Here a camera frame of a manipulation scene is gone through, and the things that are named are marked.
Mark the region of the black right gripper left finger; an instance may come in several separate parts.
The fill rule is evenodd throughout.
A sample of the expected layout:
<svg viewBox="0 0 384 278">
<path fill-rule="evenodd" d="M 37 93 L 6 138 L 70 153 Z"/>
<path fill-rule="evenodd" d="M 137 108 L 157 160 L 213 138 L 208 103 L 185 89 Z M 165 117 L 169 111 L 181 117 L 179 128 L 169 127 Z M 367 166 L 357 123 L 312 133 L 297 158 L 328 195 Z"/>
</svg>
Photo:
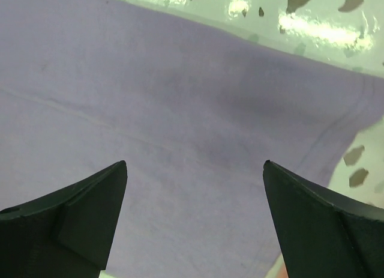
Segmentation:
<svg viewBox="0 0 384 278">
<path fill-rule="evenodd" d="M 116 162 L 1 211 L 1 277 L 98 277 L 106 269 L 127 185 Z"/>
</svg>

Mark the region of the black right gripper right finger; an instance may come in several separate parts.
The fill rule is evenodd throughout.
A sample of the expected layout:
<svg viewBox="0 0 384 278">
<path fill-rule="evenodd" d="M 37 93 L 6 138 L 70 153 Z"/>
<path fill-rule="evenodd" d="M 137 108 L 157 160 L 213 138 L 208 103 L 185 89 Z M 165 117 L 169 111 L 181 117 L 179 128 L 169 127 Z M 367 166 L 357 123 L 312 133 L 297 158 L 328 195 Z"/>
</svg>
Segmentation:
<svg viewBox="0 0 384 278">
<path fill-rule="evenodd" d="M 383 209 L 270 160 L 263 183 L 289 277 L 383 277 Z"/>
</svg>

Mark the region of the lavender purple t-shirt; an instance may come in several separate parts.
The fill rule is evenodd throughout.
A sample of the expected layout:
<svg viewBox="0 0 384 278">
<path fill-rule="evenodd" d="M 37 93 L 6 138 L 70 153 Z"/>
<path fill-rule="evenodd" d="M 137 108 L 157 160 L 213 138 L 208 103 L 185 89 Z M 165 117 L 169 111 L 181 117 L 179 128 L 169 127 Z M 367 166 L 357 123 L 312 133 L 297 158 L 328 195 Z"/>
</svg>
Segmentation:
<svg viewBox="0 0 384 278">
<path fill-rule="evenodd" d="M 383 0 L 1 0 L 1 208 L 119 160 L 114 277 L 274 277 L 266 160 L 383 207 Z"/>
</svg>

